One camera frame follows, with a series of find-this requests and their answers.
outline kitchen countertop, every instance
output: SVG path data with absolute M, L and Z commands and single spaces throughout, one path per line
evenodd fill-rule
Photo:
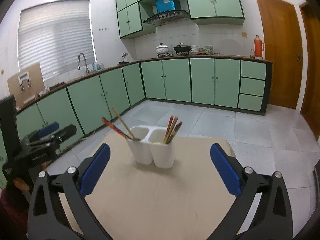
M 82 77 L 76 78 L 74 80 L 68 81 L 65 85 L 61 85 L 60 87 L 54 88 L 52 90 L 50 90 L 49 92 L 47 92 L 46 94 L 44 94 L 43 96 L 40 96 L 38 98 L 36 98 L 33 101 L 30 101 L 28 104 L 26 104 L 22 109 L 20 109 L 18 111 L 18 113 L 22 112 L 23 110 L 25 110 L 26 108 L 28 108 L 29 106 L 33 105 L 34 103 L 40 101 L 41 99 L 49 96 L 50 94 L 57 92 L 65 87 L 68 87 L 72 84 L 78 83 L 82 80 L 85 80 L 87 78 L 91 78 L 93 76 L 97 76 L 100 75 L 102 73 L 120 68 L 120 67 L 124 67 L 124 66 L 129 66 L 135 63 L 140 63 L 140 62 L 149 62 L 149 61 L 157 61 L 157 60 L 164 60 L 164 59 L 179 59 L 179 58 L 224 58 L 224 59 L 243 59 L 243 60 L 248 60 L 248 61 L 254 61 L 254 62 L 261 62 L 261 63 L 272 63 L 272 61 L 269 60 L 265 60 L 265 59 L 252 59 L 250 57 L 245 57 L 245 56 L 232 56 L 232 55 L 183 55 L 183 56 L 169 56 L 169 57 L 156 57 L 156 58 L 148 58 L 148 59 L 141 59 L 141 60 L 135 60 L 132 62 L 129 62 L 127 64 L 118 64 L 114 67 L 109 67 L 109 68 L 104 68 L 102 70 L 99 71 L 95 71 L 95 72 L 91 72 L 87 75 L 84 75 Z

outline pot lid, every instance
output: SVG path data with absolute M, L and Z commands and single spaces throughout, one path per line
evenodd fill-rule
M 159 48 L 168 48 L 168 46 L 160 43 L 160 45 L 157 47 L 157 49 L 159 49 Z

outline red chopstick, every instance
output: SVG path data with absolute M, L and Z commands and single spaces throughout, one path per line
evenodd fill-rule
M 118 134 L 122 135 L 124 138 L 133 140 L 130 136 L 126 135 L 124 132 L 122 132 L 120 129 L 118 129 L 116 126 L 114 126 L 111 122 L 109 122 L 104 117 L 102 117 L 101 119 L 107 126 L 109 126 L 112 130 L 114 130 Z

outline drawer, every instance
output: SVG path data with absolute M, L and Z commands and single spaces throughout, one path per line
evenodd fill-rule
M 250 94 L 255 96 L 263 96 L 264 84 L 265 84 L 265 81 L 263 80 L 241 78 L 240 93 Z
M 239 95 L 238 108 L 261 111 L 262 97 L 250 96 L 250 95 Z
M 253 62 L 253 61 L 241 61 L 241 76 L 251 77 L 258 79 L 266 79 L 266 68 L 267 64 Z

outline window blind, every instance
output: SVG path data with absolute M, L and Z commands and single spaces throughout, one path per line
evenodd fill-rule
M 21 11 L 18 31 L 20 71 L 40 62 L 43 80 L 78 67 L 84 53 L 95 62 L 89 0 L 64 0 Z M 81 56 L 80 65 L 84 66 Z

